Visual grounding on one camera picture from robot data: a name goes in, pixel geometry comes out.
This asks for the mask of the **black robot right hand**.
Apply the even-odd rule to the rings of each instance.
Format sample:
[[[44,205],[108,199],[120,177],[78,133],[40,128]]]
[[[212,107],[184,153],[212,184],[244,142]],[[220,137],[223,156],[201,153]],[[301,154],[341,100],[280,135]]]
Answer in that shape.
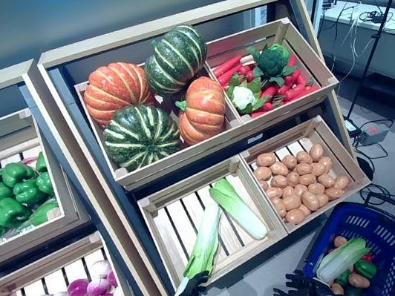
[[[273,296],[333,296],[331,288],[319,280],[309,277],[302,270],[294,270],[293,273],[285,274],[288,290],[274,288]]]

